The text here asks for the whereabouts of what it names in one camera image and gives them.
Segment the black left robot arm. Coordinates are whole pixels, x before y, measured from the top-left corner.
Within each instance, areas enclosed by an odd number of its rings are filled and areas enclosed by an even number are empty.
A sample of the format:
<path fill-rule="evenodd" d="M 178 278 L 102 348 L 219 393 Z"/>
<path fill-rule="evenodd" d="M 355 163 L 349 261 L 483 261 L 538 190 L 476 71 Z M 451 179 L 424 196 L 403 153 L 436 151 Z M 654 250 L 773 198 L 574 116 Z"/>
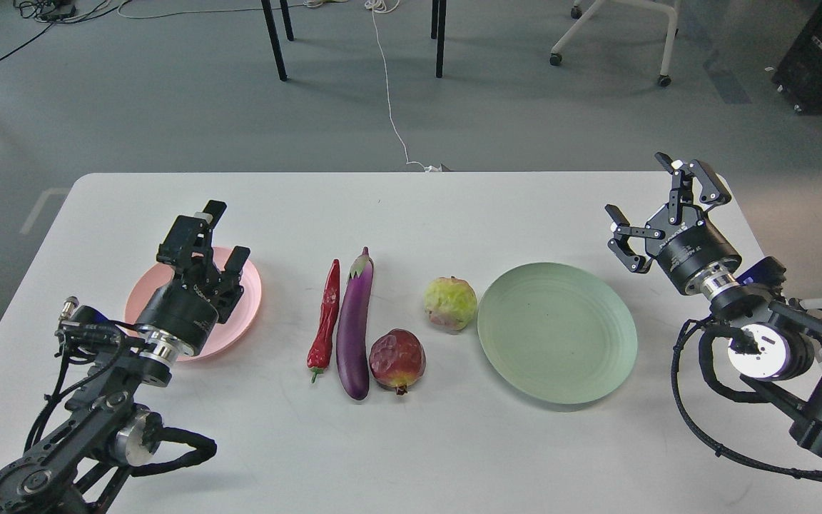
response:
<path fill-rule="evenodd" d="M 173 222 L 156 254 L 172 277 L 133 323 L 65 300 L 56 386 L 23 455 L 0 469 L 0 513 L 104 513 L 131 476 L 214 458 L 214 440 L 165 426 L 134 394 L 143 384 L 166 387 L 177 358 L 199 355 L 244 293 L 249 248 L 233 248 L 222 268 L 214 261 L 212 236 L 225 210 L 225 202 L 209 201 Z"/>

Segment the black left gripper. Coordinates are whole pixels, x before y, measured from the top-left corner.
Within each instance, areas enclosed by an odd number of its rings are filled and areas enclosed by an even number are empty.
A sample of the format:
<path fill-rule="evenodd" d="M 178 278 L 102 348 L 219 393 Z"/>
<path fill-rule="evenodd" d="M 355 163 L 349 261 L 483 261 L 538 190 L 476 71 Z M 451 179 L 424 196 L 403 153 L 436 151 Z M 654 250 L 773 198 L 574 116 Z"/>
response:
<path fill-rule="evenodd" d="M 212 244 L 227 207 L 224 201 L 208 201 L 202 211 L 177 216 L 158 245 L 156 261 L 172 267 L 173 277 L 154 292 L 135 326 L 166 335 L 180 356 L 199 355 L 243 293 L 240 282 L 251 249 Z"/>

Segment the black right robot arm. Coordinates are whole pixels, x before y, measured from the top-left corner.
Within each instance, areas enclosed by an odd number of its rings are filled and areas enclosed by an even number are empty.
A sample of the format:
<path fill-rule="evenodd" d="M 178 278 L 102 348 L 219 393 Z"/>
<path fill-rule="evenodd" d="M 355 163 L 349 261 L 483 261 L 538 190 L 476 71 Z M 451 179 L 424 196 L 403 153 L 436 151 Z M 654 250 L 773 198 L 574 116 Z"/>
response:
<path fill-rule="evenodd" d="M 822 470 L 766 464 L 730 449 L 698 426 L 679 390 L 681 355 L 699 336 L 699 371 L 716 394 L 745 404 L 770 404 L 792 422 L 789 433 L 799 447 L 822 458 L 822 319 L 805 301 L 783 295 L 786 269 L 774 257 L 739 273 L 743 259 L 711 222 L 712 208 L 731 201 L 731 193 L 711 167 L 698 160 L 655 155 L 671 177 L 669 196 L 641 226 L 633 226 L 619 207 L 608 204 L 612 237 L 608 248 L 631 273 L 648 273 L 656 264 L 683 296 L 702 295 L 710 315 L 689 319 L 676 338 L 671 359 L 671 390 L 688 429 L 718 458 L 795 479 L 822 482 Z"/>

